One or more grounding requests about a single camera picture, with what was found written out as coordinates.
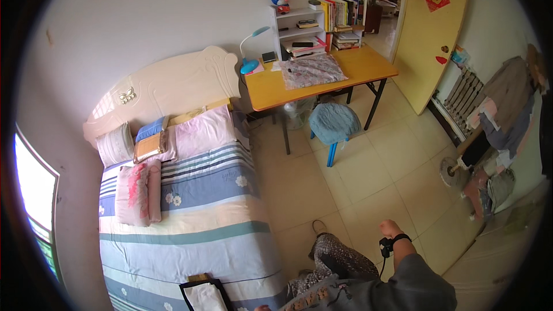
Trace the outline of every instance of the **white wall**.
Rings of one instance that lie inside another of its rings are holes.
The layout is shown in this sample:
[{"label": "white wall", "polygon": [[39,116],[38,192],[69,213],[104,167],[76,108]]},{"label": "white wall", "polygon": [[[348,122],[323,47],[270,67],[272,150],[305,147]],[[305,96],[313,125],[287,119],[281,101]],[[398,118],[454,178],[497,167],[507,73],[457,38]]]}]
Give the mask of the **white wall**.
[{"label": "white wall", "polygon": [[[290,6],[306,7],[307,1],[290,0]],[[109,88],[144,66],[208,45],[239,54],[244,37],[269,25],[269,5],[270,0],[52,0],[37,23],[22,66],[17,122],[60,173],[56,245],[68,293],[81,309],[111,307],[99,255],[103,167],[82,138],[82,123]],[[273,50],[270,34],[248,41],[249,58]]]},{"label": "white wall", "polygon": [[[307,7],[307,1],[290,0],[290,6]],[[242,39],[270,25],[270,4],[270,0],[53,0],[31,48],[37,52],[47,90],[77,127],[117,80],[157,60],[208,45],[239,54]],[[248,41],[247,57],[273,51],[271,34],[267,31]]]},{"label": "white wall", "polygon": [[[505,60],[515,56],[526,58],[529,43],[539,49],[534,31],[518,0],[468,0],[457,44],[470,54],[468,64],[482,83],[485,84]],[[447,98],[460,74],[458,67],[449,62],[438,85],[439,100],[443,102]],[[515,190],[499,210],[533,190],[544,178],[539,155],[541,97],[536,95],[535,99],[535,126],[530,131],[525,149],[511,167],[516,176]]]},{"label": "white wall", "polygon": [[109,310],[98,235],[103,165],[38,81],[36,61],[31,53],[22,65],[16,120],[31,146],[60,174],[54,234],[61,276],[79,309]]}]

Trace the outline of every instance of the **pink pillow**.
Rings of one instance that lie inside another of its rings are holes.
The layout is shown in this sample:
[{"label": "pink pillow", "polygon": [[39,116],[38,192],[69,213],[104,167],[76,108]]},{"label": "pink pillow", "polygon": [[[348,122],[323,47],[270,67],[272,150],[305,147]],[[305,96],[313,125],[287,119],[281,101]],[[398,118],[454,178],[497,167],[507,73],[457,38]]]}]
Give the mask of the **pink pillow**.
[{"label": "pink pillow", "polygon": [[151,223],[162,220],[162,163],[159,160],[148,162],[148,213]]},{"label": "pink pillow", "polygon": [[236,135],[226,105],[176,125],[176,153],[179,160],[233,141],[236,141]]},{"label": "pink pillow", "polygon": [[167,148],[164,153],[154,155],[147,158],[144,162],[152,162],[154,160],[159,160],[161,162],[176,160],[176,126],[168,126],[165,130],[167,131]]},{"label": "pink pillow", "polygon": [[115,186],[115,218],[121,224],[148,227],[148,164],[121,166]]}]

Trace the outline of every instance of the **gray sleeve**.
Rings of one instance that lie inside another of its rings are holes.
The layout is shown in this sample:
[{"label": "gray sleeve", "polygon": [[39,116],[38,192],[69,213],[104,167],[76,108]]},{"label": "gray sleeve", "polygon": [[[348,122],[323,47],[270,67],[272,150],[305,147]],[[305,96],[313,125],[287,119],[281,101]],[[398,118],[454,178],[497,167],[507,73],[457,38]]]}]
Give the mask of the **gray sleeve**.
[{"label": "gray sleeve", "polygon": [[387,283],[374,285],[370,303],[377,310],[455,310],[455,289],[417,253],[405,256]]}]

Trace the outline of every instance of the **striped bedsheet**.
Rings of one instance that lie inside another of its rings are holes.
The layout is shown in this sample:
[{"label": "striped bedsheet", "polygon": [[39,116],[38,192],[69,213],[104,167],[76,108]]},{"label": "striped bedsheet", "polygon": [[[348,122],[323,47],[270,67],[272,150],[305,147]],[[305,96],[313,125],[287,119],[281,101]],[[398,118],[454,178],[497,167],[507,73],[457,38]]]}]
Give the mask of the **striped bedsheet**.
[{"label": "striped bedsheet", "polygon": [[255,179],[239,142],[162,164],[162,221],[119,224],[114,216],[119,166],[104,171],[100,189],[100,254],[117,310],[188,310],[179,284],[210,273],[235,309],[284,304],[285,278]]}]

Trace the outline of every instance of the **hand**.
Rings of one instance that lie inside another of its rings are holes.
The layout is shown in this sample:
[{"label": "hand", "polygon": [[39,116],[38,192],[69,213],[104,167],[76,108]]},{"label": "hand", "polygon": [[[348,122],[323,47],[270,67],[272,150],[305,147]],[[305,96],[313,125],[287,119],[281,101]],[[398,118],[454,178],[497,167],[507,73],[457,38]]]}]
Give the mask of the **hand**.
[{"label": "hand", "polygon": [[388,238],[394,238],[398,234],[404,233],[399,229],[397,223],[392,220],[384,220],[378,225],[382,234]]}]

